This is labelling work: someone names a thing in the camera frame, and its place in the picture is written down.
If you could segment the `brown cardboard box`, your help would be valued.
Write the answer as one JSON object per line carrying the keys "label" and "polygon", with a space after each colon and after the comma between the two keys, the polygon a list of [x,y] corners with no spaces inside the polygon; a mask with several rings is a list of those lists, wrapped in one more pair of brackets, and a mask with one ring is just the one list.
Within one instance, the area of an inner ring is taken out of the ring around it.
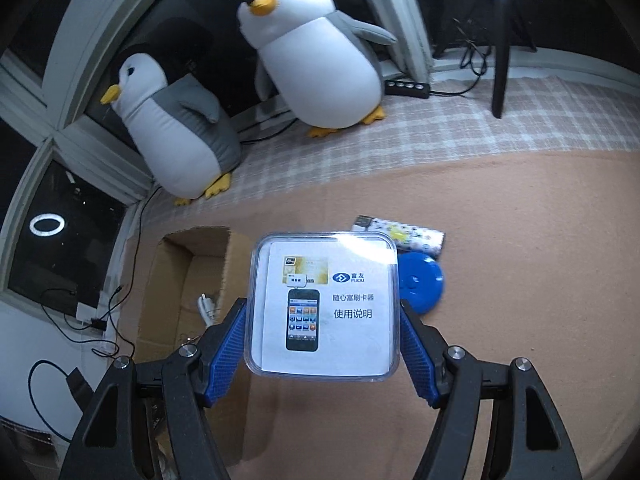
{"label": "brown cardboard box", "polygon": [[201,336],[206,323],[198,304],[205,297],[214,324],[248,289],[253,242],[226,228],[194,228],[165,236],[146,281],[134,359],[169,356]]}

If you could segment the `blue round tape measure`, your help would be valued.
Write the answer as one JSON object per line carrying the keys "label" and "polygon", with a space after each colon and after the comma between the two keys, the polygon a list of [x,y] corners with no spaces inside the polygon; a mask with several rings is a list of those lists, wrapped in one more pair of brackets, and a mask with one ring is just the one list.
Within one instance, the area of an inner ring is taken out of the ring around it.
{"label": "blue round tape measure", "polygon": [[399,298],[407,301],[418,315],[424,315],[439,303],[445,288],[442,268],[423,252],[403,252],[398,257]]}

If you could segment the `white patterned lighter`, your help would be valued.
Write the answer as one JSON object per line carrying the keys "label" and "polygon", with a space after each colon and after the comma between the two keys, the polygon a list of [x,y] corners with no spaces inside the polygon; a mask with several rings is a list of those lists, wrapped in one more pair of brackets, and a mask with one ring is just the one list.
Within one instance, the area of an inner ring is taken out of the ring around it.
{"label": "white patterned lighter", "polygon": [[446,234],[439,230],[369,216],[358,216],[352,230],[382,232],[395,242],[401,252],[422,252],[434,260],[439,259],[446,240]]}

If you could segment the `clear plastic card reader box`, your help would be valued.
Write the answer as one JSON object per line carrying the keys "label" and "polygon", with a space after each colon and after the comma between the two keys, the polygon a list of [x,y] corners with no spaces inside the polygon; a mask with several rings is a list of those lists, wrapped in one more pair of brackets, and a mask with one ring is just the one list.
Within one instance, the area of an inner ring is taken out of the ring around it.
{"label": "clear plastic card reader box", "polygon": [[244,347],[254,374],[379,382],[397,368],[399,336],[388,235],[272,233],[255,246]]}

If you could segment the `large plush penguin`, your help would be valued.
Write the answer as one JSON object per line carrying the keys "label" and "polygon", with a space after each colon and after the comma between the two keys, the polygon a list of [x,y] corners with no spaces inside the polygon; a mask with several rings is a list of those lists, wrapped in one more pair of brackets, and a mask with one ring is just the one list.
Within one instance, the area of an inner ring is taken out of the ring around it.
{"label": "large plush penguin", "polygon": [[177,205],[231,188],[239,133],[217,97],[193,75],[169,81],[149,52],[129,53],[101,96],[127,129],[157,185]]}

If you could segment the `checkered cloth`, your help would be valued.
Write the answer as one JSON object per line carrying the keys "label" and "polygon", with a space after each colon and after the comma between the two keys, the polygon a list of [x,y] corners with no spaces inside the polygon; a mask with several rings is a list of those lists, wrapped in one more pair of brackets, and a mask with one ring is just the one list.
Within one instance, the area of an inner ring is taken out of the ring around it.
{"label": "checkered cloth", "polygon": [[151,229],[246,200],[428,162],[541,151],[638,151],[639,99],[632,93],[557,76],[516,78],[508,84],[500,118],[491,115],[489,95],[483,81],[466,96],[389,98],[382,122],[323,139],[292,125],[244,148],[229,191],[182,207],[159,192],[145,208],[143,225]]}

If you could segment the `small plush penguin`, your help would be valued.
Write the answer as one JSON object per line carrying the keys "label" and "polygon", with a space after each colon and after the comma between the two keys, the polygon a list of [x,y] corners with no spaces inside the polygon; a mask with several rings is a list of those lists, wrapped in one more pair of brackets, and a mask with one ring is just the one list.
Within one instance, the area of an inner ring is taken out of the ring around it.
{"label": "small plush penguin", "polygon": [[334,0],[244,0],[236,17],[257,54],[256,93],[265,101],[277,90],[312,138],[386,117],[371,46],[396,44],[387,29],[352,18]]}

